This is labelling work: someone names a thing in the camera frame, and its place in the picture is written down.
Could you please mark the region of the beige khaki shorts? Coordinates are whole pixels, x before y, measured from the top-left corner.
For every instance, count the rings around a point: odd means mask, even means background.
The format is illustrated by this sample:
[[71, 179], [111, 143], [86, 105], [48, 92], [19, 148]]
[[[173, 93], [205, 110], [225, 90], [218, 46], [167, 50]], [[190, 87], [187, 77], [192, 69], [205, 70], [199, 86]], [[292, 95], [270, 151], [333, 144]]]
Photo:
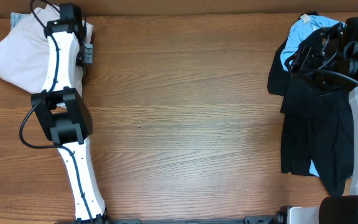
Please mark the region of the beige khaki shorts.
[[0, 41], [0, 78], [29, 93], [68, 87], [82, 94], [85, 70], [76, 56], [94, 31], [85, 17], [72, 3], [35, 8]]

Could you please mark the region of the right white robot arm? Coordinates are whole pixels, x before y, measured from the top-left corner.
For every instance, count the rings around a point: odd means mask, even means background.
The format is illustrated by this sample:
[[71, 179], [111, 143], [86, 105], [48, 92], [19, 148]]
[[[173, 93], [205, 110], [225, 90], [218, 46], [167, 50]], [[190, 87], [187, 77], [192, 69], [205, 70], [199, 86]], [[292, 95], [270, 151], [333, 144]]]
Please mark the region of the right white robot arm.
[[333, 91], [347, 88], [354, 123], [350, 194], [326, 197], [318, 207], [281, 207], [266, 223], [358, 223], [358, 17], [345, 22], [304, 14], [292, 25], [282, 57], [291, 78]]

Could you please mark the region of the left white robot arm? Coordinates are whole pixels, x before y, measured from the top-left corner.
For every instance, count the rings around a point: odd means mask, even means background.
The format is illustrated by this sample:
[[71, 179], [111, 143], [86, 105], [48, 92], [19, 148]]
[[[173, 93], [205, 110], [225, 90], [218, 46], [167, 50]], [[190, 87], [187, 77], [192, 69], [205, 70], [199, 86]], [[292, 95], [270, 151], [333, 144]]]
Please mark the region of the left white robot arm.
[[58, 19], [42, 24], [49, 45], [48, 69], [39, 93], [31, 96], [50, 147], [65, 164], [75, 202], [75, 223], [109, 223], [91, 160], [93, 122], [83, 101], [86, 15], [73, 3], [56, 7]]

